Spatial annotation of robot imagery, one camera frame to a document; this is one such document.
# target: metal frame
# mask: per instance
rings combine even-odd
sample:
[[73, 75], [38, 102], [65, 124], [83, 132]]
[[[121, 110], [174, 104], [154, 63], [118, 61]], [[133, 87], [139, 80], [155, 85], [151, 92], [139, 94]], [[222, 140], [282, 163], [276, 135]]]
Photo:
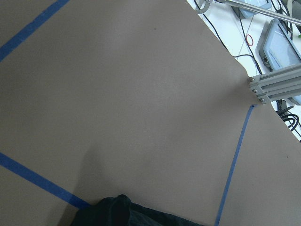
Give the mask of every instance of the metal frame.
[[263, 103], [301, 95], [301, 63], [250, 79], [249, 88]]
[[[243, 9], [255, 12], [255, 13], [260, 13], [260, 14], [263, 14], [263, 15], [266, 15], [266, 16], [270, 16], [270, 17], [273, 17], [273, 18], [277, 18], [279, 20], [284, 20], [284, 21], [287, 21], [287, 22], [290, 22], [290, 23], [301, 26], [301, 20], [292, 18], [290, 16], [285, 16], [283, 14], [276, 13], [276, 12], [273, 12], [273, 11], [270, 11], [270, 10], [266, 10], [266, 9], [263, 9], [263, 8], [245, 3], [245, 2], [241, 2], [241, 1], [238, 1], [238, 0], [215, 0], [215, 1], [219, 2], [219, 3], [229, 5], [229, 6], [243, 8]], [[212, 0], [201, 0], [201, 2], [203, 2], [202, 6], [203, 6], [204, 3], [205, 3], [205, 5], [201, 10], [197, 10], [198, 14], [205, 13], [208, 10], [210, 4], [212, 3]]]

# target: black fabric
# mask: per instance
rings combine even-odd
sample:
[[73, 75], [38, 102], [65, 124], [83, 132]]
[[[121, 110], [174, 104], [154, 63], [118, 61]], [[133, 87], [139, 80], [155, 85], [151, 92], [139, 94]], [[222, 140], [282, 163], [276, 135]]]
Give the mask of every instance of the black fabric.
[[79, 210], [71, 226], [201, 226], [183, 218], [152, 210], [124, 194], [102, 199], [95, 206]]

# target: blue painter's tape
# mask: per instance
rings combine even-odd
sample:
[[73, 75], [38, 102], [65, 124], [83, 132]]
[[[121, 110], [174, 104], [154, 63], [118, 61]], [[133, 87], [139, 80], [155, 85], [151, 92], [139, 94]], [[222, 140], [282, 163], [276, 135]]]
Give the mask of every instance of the blue painter's tape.
[[30, 24], [25, 26], [7, 43], [0, 47], [0, 62], [7, 57], [15, 48], [24, 42], [31, 34], [43, 25], [53, 14], [59, 11], [69, 0], [57, 0], [40, 15], [38, 15]]
[[45, 191], [55, 195], [56, 197], [66, 201], [67, 203], [75, 206], [76, 208], [83, 209], [91, 206], [86, 201], [80, 199], [79, 197], [71, 194], [60, 186], [52, 183], [41, 175], [33, 172], [29, 168], [21, 165], [15, 160], [7, 157], [6, 155], [0, 153], [0, 165], [6, 169], [16, 173], [17, 175], [23, 177], [24, 179], [32, 182], [33, 184], [39, 186]]
[[225, 185], [225, 188], [224, 188], [224, 192], [222, 194], [222, 200], [221, 200], [218, 212], [217, 212], [217, 216], [216, 216], [216, 219], [215, 219], [214, 226], [218, 226], [219, 223], [220, 223], [220, 220], [221, 220], [221, 217], [222, 217], [222, 211], [223, 211], [223, 208], [224, 208], [224, 205], [225, 205], [225, 202], [226, 202], [226, 198], [227, 198], [228, 190], [229, 190], [229, 187], [230, 187], [231, 179], [232, 179], [233, 172], [234, 172], [234, 169], [235, 169], [235, 165], [236, 165], [236, 162], [237, 162], [237, 159], [238, 159], [241, 144], [243, 143], [244, 135], [245, 135], [245, 132], [246, 132], [246, 127], [248, 125], [252, 110], [255, 107], [256, 107], [256, 105], [251, 105], [250, 108], [249, 108], [248, 113], [246, 114], [245, 122], [244, 122], [243, 128], [241, 129], [240, 137], [239, 137], [238, 144], [237, 144], [237, 147], [236, 147], [236, 151], [235, 151], [233, 161], [232, 161], [232, 164], [231, 164], [231, 167], [230, 167], [230, 171], [229, 171], [227, 182], [226, 182], [226, 185]]

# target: cable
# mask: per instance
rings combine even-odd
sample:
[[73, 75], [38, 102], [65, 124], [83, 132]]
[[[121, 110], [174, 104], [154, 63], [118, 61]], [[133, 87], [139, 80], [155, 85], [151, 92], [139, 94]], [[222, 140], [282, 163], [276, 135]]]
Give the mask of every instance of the cable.
[[[196, 0], [194, 0], [194, 3], [196, 4], [196, 6], [197, 6], [197, 8], [198, 9], [200, 9], [200, 7], [198, 6], [198, 4], [197, 4], [197, 1]], [[217, 30], [216, 30], [216, 28], [213, 26], [213, 24], [211, 23], [211, 21], [208, 19], [208, 17], [206, 17], [206, 15], [205, 14], [203, 14], [203, 16], [205, 17], [205, 19], [208, 21], [208, 23], [212, 26], [212, 28], [214, 29], [214, 31], [215, 31], [215, 33], [216, 33], [216, 35], [217, 35], [217, 37], [218, 37], [218, 39], [220, 40], [220, 42], [222, 43], [222, 45], [225, 47], [225, 49], [226, 50], [228, 50], [227, 49], [227, 47], [226, 47], [226, 45], [223, 43], [223, 41], [222, 41], [222, 39], [220, 38], [220, 36], [219, 36], [219, 34], [218, 34], [218, 32], [217, 32]]]
[[222, 45], [225, 47], [226, 50], [228, 50], [227, 47], [225, 46], [225, 44], [223, 43], [223, 41], [221, 40], [220, 36], [218, 35], [217, 30], [215, 29], [215, 27], [213, 26], [213, 24], [211, 23], [211, 21], [206, 17], [205, 14], [203, 14], [203, 16], [206, 18], [206, 20], [209, 22], [209, 24], [213, 27], [213, 29], [214, 29], [214, 31], [215, 31], [218, 39], [221, 41]]
[[272, 2], [272, 5], [273, 5], [273, 7], [274, 7], [275, 11], [277, 12], [277, 11], [278, 11], [278, 9], [276, 9], [276, 6], [275, 6], [275, 4], [273, 3], [273, 0], [271, 0], [271, 2]]
[[292, 114], [290, 111], [287, 111], [287, 112], [289, 112], [290, 115], [292, 115], [292, 116], [297, 116], [297, 115], [295, 115], [295, 114]]
[[290, 120], [293, 120], [293, 123], [291, 123], [289, 126], [288, 126], [288, 128], [290, 128], [290, 127], [292, 127], [295, 123], [296, 123], [296, 120], [294, 119], [294, 118], [287, 118], [287, 119], [283, 119], [283, 121], [284, 122], [286, 122], [286, 121], [290, 121]]
[[[200, 7], [198, 6], [196, 0], [194, 0], [194, 3], [196, 4], [197, 8], [200, 9]], [[228, 50], [227, 47], [226, 47], [226, 45], [223, 43], [222, 39], [220, 38], [220, 36], [219, 36], [219, 34], [218, 34], [216, 28], [214, 27], [214, 25], [211, 23], [211, 21], [208, 19], [208, 17], [206, 17], [205, 14], [203, 14], [203, 16], [205, 17], [205, 19], [208, 21], [208, 23], [209, 23], [209, 24], [212, 26], [212, 28], [214, 29], [214, 31], [215, 31], [215, 33], [216, 33], [216, 36], [217, 36], [218, 39], [220, 40], [221, 44], [225, 47], [226, 50]], [[259, 70], [258, 70], [259, 73], [262, 74], [262, 73], [261, 73], [261, 70], [260, 70], [260, 67], [259, 67], [259, 65], [258, 65], [258, 62], [256, 61], [254, 55], [252, 56], [252, 55], [250, 55], [250, 54], [242, 54], [242, 55], [233, 56], [233, 57], [236, 58], [236, 57], [244, 57], [244, 56], [249, 56], [249, 57], [253, 58], [257, 70], [259, 69]]]
[[281, 118], [282, 118], [283, 121], [285, 121], [285, 120], [289, 119], [290, 116], [293, 117], [293, 118], [291, 118], [291, 119], [294, 119], [294, 120], [295, 120], [295, 123], [296, 123], [296, 124], [293, 126], [293, 128], [291, 129], [291, 131], [293, 131], [293, 130], [296, 130], [298, 124], [300, 124], [300, 123], [299, 123], [299, 116], [296, 115], [296, 114], [286, 114], [286, 115], [281, 116]]
[[[285, 8], [285, 10], [286, 10], [286, 14], [288, 15], [288, 16], [291, 16], [291, 14], [290, 14], [290, 12], [288, 11], [288, 8], [287, 8], [287, 5], [283, 2], [283, 0], [280, 0], [281, 1], [281, 3], [283, 4], [283, 6], [284, 6], [284, 8]], [[290, 28], [291, 28], [291, 40], [293, 40], [293, 25], [292, 25], [292, 23], [290, 23]]]
[[301, 137], [301, 134], [297, 130], [295, 130], [295, 132]]
[[277, 2], [278, 2], [278, 4], [279, 4], [280, 10], [282, 10], [282, 5], [281, 5], [280, 1], [277, 0]]
[[248, 46], [248, 48], [249, 48], [249, 50], [250, 50], [250, 52], [251, 52], [251, 54], [252, 54], [252, 56], [253, 56], [253, 59], [254, 59], [254, 62], [255, 62], [255, 65], [256, 65], [256, 68], [257, 68], [259, 74], [262, 74], [261, 69], [260, 69], [260, 67], [259, 67], [259, 65], [258, 65], [258, 62], [257, 62], [257, 60], [256, 60], [255, 57], [254, 57], [254, 53], [252, 52], [250, 46], [248, 45], [248, 42], [247, 42], [247, 39], [246, 39], [245, 30], [244, 30], [244, 27], [243, 27], [243, 23], [241, 22], [240, 10], [238, 11], [238, 17], [239, 17], [241, 29], [242, 29], [243, 34], [244, 34], [244, 39], [245, 39], [246, 45]]

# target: metal rod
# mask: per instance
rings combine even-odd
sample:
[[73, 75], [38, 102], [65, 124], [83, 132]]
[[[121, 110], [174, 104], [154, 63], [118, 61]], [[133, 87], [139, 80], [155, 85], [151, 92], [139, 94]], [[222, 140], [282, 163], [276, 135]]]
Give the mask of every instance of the metal rod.
[[234, 7], [247, 9], [247, 10], [250, 10], [252, 12], [261, 13], [261, 14], [266, 15], [266, 16], [270, 16], [270, 17], [273, 17], [273, 18], [277, 18], [277, 19], [284, 20], [284, 21], [287, 21], [287, 22], [290, 22], [290, 23], [301, 26], [301, 20], [292, 18], [290, 16], [285, 16], [283, 14], [276, 13], [276, 12], [273, 12], [273, 11], [270, 11], [270, 10], [262, 9], [260, 7], [253, 6], [251, 4], [244, 3], [244, 2], [241, 2], [241, 1], [238, 1], [238, 0], [216, 0], [216, 2], [224, 3], [224, 4], [227, 4], [229, 6], [234, 6]]

